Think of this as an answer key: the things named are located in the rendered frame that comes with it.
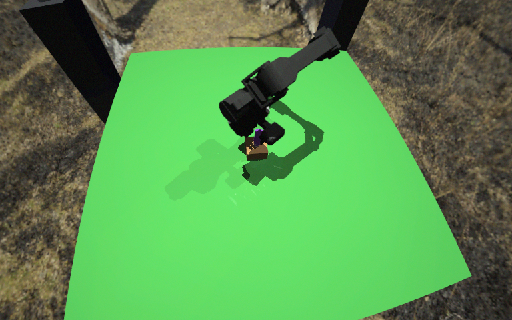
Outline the purple cylinder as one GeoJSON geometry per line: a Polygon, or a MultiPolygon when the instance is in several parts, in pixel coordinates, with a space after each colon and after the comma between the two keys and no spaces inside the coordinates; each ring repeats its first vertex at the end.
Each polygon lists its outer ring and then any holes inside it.
{"type": "Polygon", "coordinates": [[[255,130],[255,135],[254,135],[254,140],[253,140],[254,144],[256,144],[256,145],[260,144],[261,139],[258,138],[258,136],[261,135],[262,131],[263,131],[262,129],[256,129],[255,130]]]}

